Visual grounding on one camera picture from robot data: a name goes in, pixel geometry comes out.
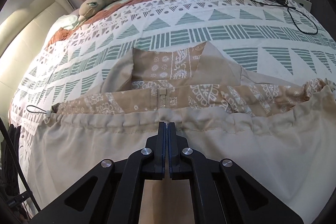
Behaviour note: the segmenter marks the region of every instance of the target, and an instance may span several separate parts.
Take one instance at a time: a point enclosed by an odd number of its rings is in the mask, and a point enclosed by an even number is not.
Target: bed frame
[[[41,51],[50,27],[73,10],[68,0],[34,0],[0,25],[0,117],[6,127],[14,92]]]

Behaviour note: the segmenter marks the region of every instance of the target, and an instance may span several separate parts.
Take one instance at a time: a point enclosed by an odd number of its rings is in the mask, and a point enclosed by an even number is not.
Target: teal triangle pattern
[[[245,5],[244,0],[236,0],[236,1],[239,2],[240,4]]]
[[[240,19],[261,19],[258,16],[252,15],[242,9],[240,9],[240,15],[239,15]]]
[[[64,84],[63,84],[63,85],[57,85],[57,86],[55,87],[55,93],[54,93],[54,97],[53,97],[53,99],[52,99],[52,103],[55,102],[57,96],[61,93],[63,87],[64,87]]]
[[[292,20],[290,14],[288,13],[287,10],[283,11],[283,18],[285,19],[285,21],[286,21],[287,24],[292,24],[292,25],[294,25],[294,22],[293,22],[293,20]],[[301,22],[300,22],[300,21],[297,21],[296,19],[294,19],[294,21],[295,21],[296,24],[301,24]]]
[[[20,92],[20,101],[27,95],[28,92],[21,90]]]
[[[96,49],[96,42],[93,42],[91,44],[91,46],[86,50],[86,52],[82,54],[82,56],[85,55],[85,54],[93,52],[95,49]]]
[[[211,17],[209,18],[209,20],[232,19],[232,18],[235,18],[235,17],[224,14],[224,13],[214,9]]]
[[[147,32],[147,31],[166,28],[166,27],[170,27],[170,25],[164,22],[163,20],[161,20],[160,18],[157,18],[143,31]]]
[[[321,51],[311,51],[313,54],[316,55],[316,57],[325,65],[325,67],[331,72],[328,60],[324,54],[324,52]]]
[[[257,72],[258,48],[228,48],[223,51],[244,69]]]
[[[292,48],[294,52],[297,53],[298,56],[301,57],[301,59],[307,63],[307,65],[316,73],[316,69],[314,66],[313,59],[311,58],[310,52],[305,49],[301,48]]]
[[[266,12],[265,10],[263,10],[263,11],[264,11],[264,15],[265,15],[266,20],[276,20],[276,21],[283,22],[282,20],[280,20],[277,17],[271,15],[270,13]]]
[[[75,51],[72,53],[72,55],[71,55],[71,57],[70,57],[70,60],[72,60],[72,59],[78,57],[80,51],[81,51],[81,48],[78,48],[77,50],[75,50]]]
[[[66,100],[70,94],[70,92],[74,89],[74,87],[77,85],[80,79],[66,83],[65,85],[65,95],[64,95],[64,100]]]
[[[113,40],[114,36],[113,34],[111,34],[98,48],[104,47],[108,44],[110,44],[110,42]]]
[[[66,52],[66,54],[64,54],[61,62],[58,65],[60,66],[60,65],[63,65],[65,63],[67,63],[67,62],[68,62],[68,51]]]
[[[183,6],[186,7],[189,10],[190,7],[191,7],[191,4],[184,4]]]
[[[50,92],[53,90],[54,86],[50,87],[50,88],[47,88],[47,91],[45,93],[45,97],[44,97],[44,100],[43,102],[45,102],[45,99],[47,99],[47,97],[49,96]]]
[[[186,24],[186,23],[194,23],[194,22],[202,22],[204,20],[200,20],[199,18],[189,14],[185,13],[183,17],[180,18],[180,20],[176,23],[176,25]]]
[[[21,109],[20,113],[19,113],[20,117],[23,117],[23,109]]]
[[[300,14],[300,20],[301,20],[301,22],[302,22],[304,25],[308,25],[308,26],[310,26],[310,27],[316,29],[315,26],[314,26],[314,24],[313,24],[309,19],[307,19],[305,16],[303,16],[303,15],[301,15],[301,14]]]
[[[39,100],[37,101],[37,104],[40,103],[40,101],[42,100],[44,94],[45,94],[46,90],[42,90],[41,94],[40,94],[40,97],[39,97]]]
[[[36,93],[36,96],[34,98],[34,104],[37,104],[36,100],[40,98],[42,92]]]
[[[134,25],[132,25],[126,31],[124,31],[121,35],[119,35],[118,39],[129,37],[137,33],[139,33],[138,29]]]
[[[335,55],[334,54],[331,54],[331,53],[328,53],[326,52],[325,53],[331,60],[331,62],[336,66],[336,58],[335,58]]]
[[[29,74],[30,74],[30,75],[33,75],[33,76],[36,77],[36,72],[37,72],[37,67],[33,68],[33,69],[29,72]]]
[[[103,77],[103,81],[106,79],[106,77],[109,74],[109,72],[110,72],[109,69],[103,69],[103,70],[101,70],[101,75]]]
[[[34,98],[35,94],[28,94],[28,102],[32,103],[33,102],[33,98]]]
[[[292,61],[288,48],[263,47],[263,49],[278,60],[293,75]]]
[[[85,78],[82,79],[81,95],[83,95],[84,93],[86,93],[89,90],[92,83],[95,81],[97,74],[98,74],[98,72],[96,72],[95,74],[93,74],[89,77],[85,77]]]

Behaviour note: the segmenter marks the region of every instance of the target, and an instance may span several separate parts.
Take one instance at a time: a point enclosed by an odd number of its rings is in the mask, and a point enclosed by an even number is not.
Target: bed
[[[19,158],[24,174],[29,171],[36,128],[44,118],[43,114],[27,112],[26,106],[47,110],[84,95],[101,84],[133,47],[170,52],[208,41],[247,71],[297,85],[317,77],[336,82],[335,41],[310,13],[289,2],[317,25],[317,35],[299,32],[286,9],[250,0],[122,0],[68,32],[63,40],[42,49],[40,42],[36,57],[27,60],[18,84],[13,85],[14,96],[8,93],[6,98],[8,103],[13,98],[9,123],[21,126]],[[313,30],[305,17],[298,13],[293,16],[301,29]],[[34,215],[34,207],[28,205]],[[307,223],[320,209],[303,213]]]

